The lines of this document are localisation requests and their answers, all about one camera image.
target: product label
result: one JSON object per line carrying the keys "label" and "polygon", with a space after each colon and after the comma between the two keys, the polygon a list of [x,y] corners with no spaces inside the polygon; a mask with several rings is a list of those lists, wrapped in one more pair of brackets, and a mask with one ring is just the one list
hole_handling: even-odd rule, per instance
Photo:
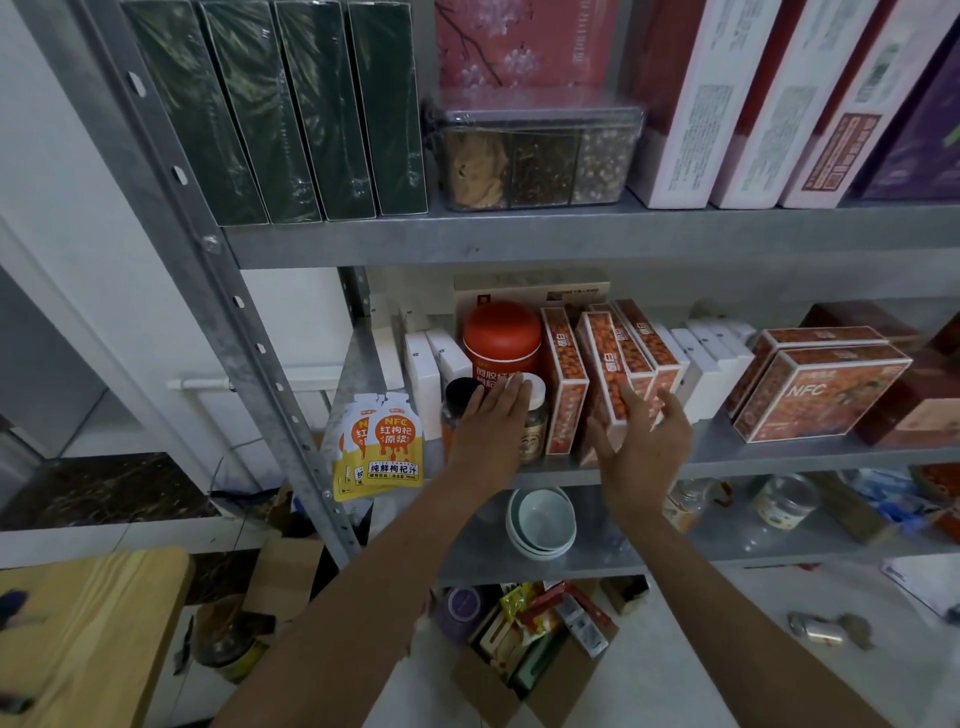
{"label": "product label", "polygon": [[776,505],[766,491],[760,491],[754,498],[754,510],[774,528],[780,528],[784,531],[796,528],[797,524],[804,519],[804,516],[794,516],[792,513],[784,511]]}

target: stack of bowls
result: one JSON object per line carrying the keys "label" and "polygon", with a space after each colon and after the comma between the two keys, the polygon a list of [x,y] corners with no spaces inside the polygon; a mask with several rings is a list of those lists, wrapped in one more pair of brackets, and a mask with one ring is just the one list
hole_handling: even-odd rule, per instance
{"label": "stack of bowls", "polygon": [[563,556],[577,538],[573,504],[560,488],[514,491],[507,506],[507,535],[528,559]]}

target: white bowl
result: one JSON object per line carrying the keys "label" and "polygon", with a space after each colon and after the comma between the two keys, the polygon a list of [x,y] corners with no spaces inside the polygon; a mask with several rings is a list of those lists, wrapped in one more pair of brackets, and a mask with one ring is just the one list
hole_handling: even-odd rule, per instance
{"label": "white bowl", "polygon": [[542,489],[527,493],[516,509],[516,533],[534,550],[566,550],[577,536],[577,518],[563,493]]}

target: wooden table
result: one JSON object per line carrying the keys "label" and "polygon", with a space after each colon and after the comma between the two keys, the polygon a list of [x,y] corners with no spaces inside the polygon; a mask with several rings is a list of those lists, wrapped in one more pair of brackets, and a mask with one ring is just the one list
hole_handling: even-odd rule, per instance
{"label": "wooden table", "polygon": [[0,692],[36,701],[0,728],[139,728],[192,574],[181,548],[0,571],[46,617],[0,632]]}

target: dark green box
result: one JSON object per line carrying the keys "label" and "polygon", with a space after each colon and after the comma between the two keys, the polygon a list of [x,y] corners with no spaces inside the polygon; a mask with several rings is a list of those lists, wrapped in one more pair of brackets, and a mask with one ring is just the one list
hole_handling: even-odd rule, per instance
{"label": "dark green box", "polygon": [[277,2],[276,19],[326,217],[375,217],[340,3]]}
{"label": "dark green box", "polygon": [[204,0],[201,9],[271,222],[323,220],[270,5]]}
{"label": "dark green box", "polygon": [[193,6],[183,0],[137,0],[123,9],[217,223],[266,223]]}
{"label": "dark green box", "polygon": [[348,5],[373,185],[384,215],[427,211],[410,6]]}

